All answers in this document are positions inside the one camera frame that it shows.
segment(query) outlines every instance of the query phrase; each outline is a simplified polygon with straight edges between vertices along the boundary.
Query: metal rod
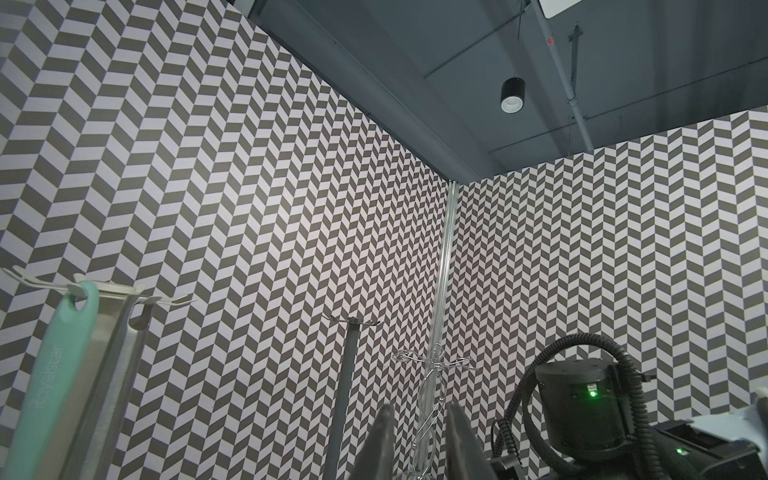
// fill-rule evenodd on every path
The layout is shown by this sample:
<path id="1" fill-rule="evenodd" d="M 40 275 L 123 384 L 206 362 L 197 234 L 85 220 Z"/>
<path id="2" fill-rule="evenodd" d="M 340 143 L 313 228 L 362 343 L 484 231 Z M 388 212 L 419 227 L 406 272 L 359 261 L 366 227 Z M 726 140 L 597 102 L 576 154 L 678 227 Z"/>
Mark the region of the metal rod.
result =
<path id="1" fill-rule="evenodd" d="M 584 34 L 584 30 L 576 22 L 574 32 L 568 36 L 571 42 L 571 88 L 576 93 L 576 71 L 578 69 L 578 38 Z"/>
<path id="2" fill-rule="evenodd" d="M 563 66 L 563 61 L 560 59 L 558 48 L 554 46 L 552 27 L 549 25 L 549 20 L 544 17 L 544 12 L 541 10 L 541 4 L 538 0 L 531 0 L 531 5 L 533 5 L 533 9 L 536 12 L 536 18 L 541 27 L 541 33 L 544 34 L 547 46 L 549 47 L 549 53 L 552 55 L 552 60 L 554 60 L 554 66 L 558 70 L 560 82 L 562 82 L 563 88 L 565 89 L 565 96 L 568 97 L 568 104 L 574 112 L 574 119 L 576 120 L 578 129 L 581 132 L 581 136 L 584 137 L 584 145 L 587 147 L 588 151 L 592 151 L 594 150 L 594 145 L 592 144 L 592 139 L 587 130 L 587 122 L 584 119 L 584 115 L 581 114 L 581 109 L 578 107 L 578 99 L 576 98 L 573 88 L 571 88 L 571 82 L 568 80 L 568 75 L 565 73 L 565 67 Z"/>
<path id="3" fill-rule="evenodd" d="M 419 430 L 432 422 L 432 411 L 437 400 L 436 390 L 440 372 L 432 372 L 435 362 L 442 361 L 442 334 L 445 330 L 445 298 L 448 295 L 449 272 L 451 269 L 451 252 L 453 251 L 453 236 L 456 209 L 458 203 L 458 184 L 448 185 L 448 197 L 445 199 L 445 223 L 442 233 L 442 251 L 440 253 L 439 271 L 435 285 L 435 306 L 432 311 L 432 325 L 429 327 L 429 358 L 425 365 L 425 380 L 419 390 Z M 413 456 L 413 468 L 421 474 L 432 466 L 429 454 L 429 441 L 422 439 L 417 442 Z"/>
<path id="4" fill-rule="evenodd" d="M 338 480 L 341 440 L 346 425 L 346 409 L 349 406 L 349 391 L 352 388 L 352 374 L 355 372 L 357 344 L 360 340 L 360 324 L 349 322 L 344 339 L 344 357 L 339 373 L 339 388 L 336 389 L 336 401 L 333 405 L 331 429 L 326 449 L 326 464 L 323 467 L 323 480 Z"/>

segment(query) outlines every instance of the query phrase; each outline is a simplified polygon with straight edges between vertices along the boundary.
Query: gray ceiling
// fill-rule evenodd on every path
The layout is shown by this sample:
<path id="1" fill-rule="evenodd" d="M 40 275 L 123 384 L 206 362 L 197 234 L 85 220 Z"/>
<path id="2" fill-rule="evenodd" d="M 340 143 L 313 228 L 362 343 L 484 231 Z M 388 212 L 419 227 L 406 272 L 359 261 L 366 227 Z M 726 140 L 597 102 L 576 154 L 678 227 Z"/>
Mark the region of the gray ceiling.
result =
<path id="1" fill-rule="evenodd" d="M 252 19 L 447 178 L 584 150 L 521 0 L 259 0 Z M 583 0 L 550 20 L 595 147 L 768 104 L 765 0 Z M 498 106 L 526 82 L 522 111 Z"/>

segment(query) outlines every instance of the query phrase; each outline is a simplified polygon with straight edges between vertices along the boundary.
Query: black metal pole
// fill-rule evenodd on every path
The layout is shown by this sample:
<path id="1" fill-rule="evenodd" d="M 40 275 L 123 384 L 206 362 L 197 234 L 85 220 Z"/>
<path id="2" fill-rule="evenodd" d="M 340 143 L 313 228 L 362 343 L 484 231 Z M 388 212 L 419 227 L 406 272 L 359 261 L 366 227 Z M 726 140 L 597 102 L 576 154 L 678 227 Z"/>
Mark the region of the black metal pole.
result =
<path id="1" fill-rule="evenodd" d="M 346 425 L 346 409 L 349 406 L 349 391 L 352 388 L 352 374 L 355 372 L 357 344 L 360 340 L 360 324 L 349 321 L 344 339 L 344 357 L 339 373 L 339 388 L 336 389 L 336 401 L 333 405 L 331 430 L 328 435 L 326 449 L 326 464 L 323 469 L 323 480 L 338 480 L 339 456 L 341 455 L 341 440 Z"/>

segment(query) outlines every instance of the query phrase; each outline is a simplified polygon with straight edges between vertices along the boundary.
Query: black cable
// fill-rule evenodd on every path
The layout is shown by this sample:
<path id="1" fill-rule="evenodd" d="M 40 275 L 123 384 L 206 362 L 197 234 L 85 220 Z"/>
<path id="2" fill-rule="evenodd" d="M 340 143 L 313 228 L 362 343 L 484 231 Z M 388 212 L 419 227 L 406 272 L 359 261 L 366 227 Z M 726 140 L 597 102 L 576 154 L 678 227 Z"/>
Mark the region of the black cable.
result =
<path id="1" fill-rule="evenodd" d="M 531 413 L 528 411 L 528 404 L 531 402 L 531 394 L 533 389 L 536 388 L 536 375 L 531 376 L 526 382 L 523 390 L 522 410 L 523 410 L 523 426 L 525 427 L 525 433 L 528 435 L 528 441 L 531 443 L 531 448 L 539 458 L 547 462 L 552 470 L 555 470 L 558 474 L 564 477 L 575 477 L 584 473 L 586 468 L 583 465 L 574 465 L 566 462 L 560 455 L 558 455 L 552 448 L 547 445 L 547 442 L 541 437 L 541 433 L 533 424 Z"/>
<path id="2" fill-rule="evenodd" d="M 546 346 L 544 351 L 536 356 L 533 363 L 525 370 L 525 374 L 520 383 L 515 387 L 512 399 L 504 412 L 504 418 L 499 423 L 502 435 L 500 439 L 496 440 L 496 444 L 492 447 L 494 456 L 499 456 L 502 453 L 502 446 L 504 446 L 508 452 L 511 450 L 515 454 L 519 462 L 521 461 L 520 451 L 515 442 L 515 437 L 512 435 L 511 422 L 521 405 L 526 386 L 529 386 L 529 382 L 531 381 L 535 382 L 535 369 L 537 366 L 550 361 L 559 352 L 577 345 L 596 346 L 610 353 L 616 359 L 619 366 L 619 380 L 621 381 L 621 385 L 627 390 L 627 396 L 629 397 L 632 421 L 634 423 L 635 442 L 640 451 L 640 457 L 646 475 L 652 480 L 661 480 L 665 477 L 665 474 L 664 470 L 661 468 L 659 455 L 656 451 L 653 431 L 648 422 L 648 411 L 645 408 L 641 374 L 634 367 L 632 358 L 623 348 L 621 348 L 621 346 L 619 346 L 619 344 L 611 339 L 593 333 L 575 333 L 557 339 Z M 559 455 L 555 453 L 549 445 L 546 445 L 546 443 L 543 446 L 539 445 L 539 447 L 541 448 L 541 452 L 537 451 L 537 453 L 540 457 L 544 458 L 544 456 L 549 455 L 556 455 L 559 457 Z"/>

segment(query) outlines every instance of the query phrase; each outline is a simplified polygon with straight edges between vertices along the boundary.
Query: coiled black cable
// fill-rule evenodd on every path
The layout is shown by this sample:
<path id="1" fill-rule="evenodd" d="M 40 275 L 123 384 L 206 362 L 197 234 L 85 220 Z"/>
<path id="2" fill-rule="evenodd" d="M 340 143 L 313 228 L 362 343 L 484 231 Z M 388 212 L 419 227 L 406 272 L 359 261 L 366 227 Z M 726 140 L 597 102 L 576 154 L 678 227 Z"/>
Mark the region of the coiled black cable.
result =
<path id="1" fill-rule="evenodd" d="M 501 427 L 501 435 L 496 439 L 496 443 L 492 446 L 494 456 L 500 456 L 502 453 L 502 446 L 504 446 L 508 452 L 511 450 L 520 461 L 520 451 L 517 442 L 515 441 L 515 437 L 512 435 L 511 423 L 522 403 L 525 390 L 530 388 L 532 391 L 533 386 L 535 386 L 535 369 L 537 366 L 552 360 L 559 352 L 578 345 L 596 346 L 610 353 L 616 359 L 619 365 L 619 380 L 621 381 L 621 385 L 627 390 L 627 396 L 629 397 L 632 421 L 634 423 L 634 436 L 637 448 L 640 451 L 645 475 L 652 480 L 661 480 L 665 477 L 665 474 L 664 470 L 661 468 L 661 463 L 659 462 L 653 430 L 648 422 L 648 411 L 645 408 L 641 374 L 634 367 L 632 358 L 623 348 L 621 348 L 621 346 L 619 346 L 618 343 L 593 333 L 575 333 L 573 335 L 564 336 L 546 346 L 544 350 L 536 356 L 533 363 L 525 370 L 525 374 L 520 383 L 515 387 L 512 399 L 504 412 L 504 418 L 499 423 L 499 426 Z M 538 444 L 535 446 L 534 443 L 531 442 L 531 447 L 538 447 L 541 450 L 541 452 L 538 450 L 536 450 L 536 452 L 545 462 L 549 463 L 545 457 L 551 457 L 551 455 L 558 457 L 564 462 L 563 458 L 555 453 L 549 445 L 543 442 L 543 440 L 541 443 L 543 443 L 543 445 Z M 559 472 L 557 467 L 562 466 L 562 464 L 557 460 L 552 461 L 553 463 L 550 464 L 550 466 L 559 474 L 564 476 L 574 474 L 572 471 L 566 472 L 567 470 L 570 470 L 570 467 L 564 467 L 564 471 Z"/>

